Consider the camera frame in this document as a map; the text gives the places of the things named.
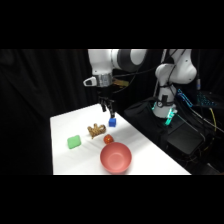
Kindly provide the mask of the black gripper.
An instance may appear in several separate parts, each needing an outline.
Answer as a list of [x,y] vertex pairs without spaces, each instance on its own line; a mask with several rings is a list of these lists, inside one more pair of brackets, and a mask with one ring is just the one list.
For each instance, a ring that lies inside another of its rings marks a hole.
[[102,107],[103,112],[106,111],[106,101],[105,101],[105,99],[109,99],[107,108],[109,109],[109,112],[110,112],[110,118],[114,118],[115,117],[114,106],[113,106],[114,101],[110,100],[112,98],[112,95],[113,95],[113,86],[110,85],[108,87],[98,87],[97,88],[97,93],[98,93],[98,96],[100,97],[100,105]]

